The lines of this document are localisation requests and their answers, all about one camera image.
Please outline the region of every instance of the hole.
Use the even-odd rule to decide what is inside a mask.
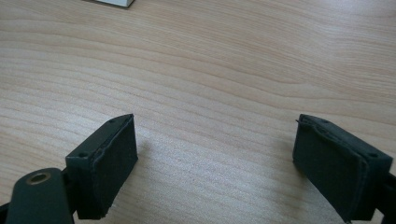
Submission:
[[[369,156],[373,157],[373,158],[377,158],[378,155],[376,155],[375,153],[369,153]]]
[[[50,179],[50,173],[38,173],[30,176],[29,179],[26,180],[26,183],[28,185],[37,185],[48,179]]]
[[[80,153],[78,154],[78,156],[81,157],[81,158],[84,158],[84,157],[87,157],[87,156],[88,156],[88,153],[86,153],[86,152],[80,152]]]

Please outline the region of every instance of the table surface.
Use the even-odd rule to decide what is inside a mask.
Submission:
[[[396,157],[393,0],[0,0],[0,68],[0,203],[128,113],[93,223],[343,223],[292,163],[302,113]]]

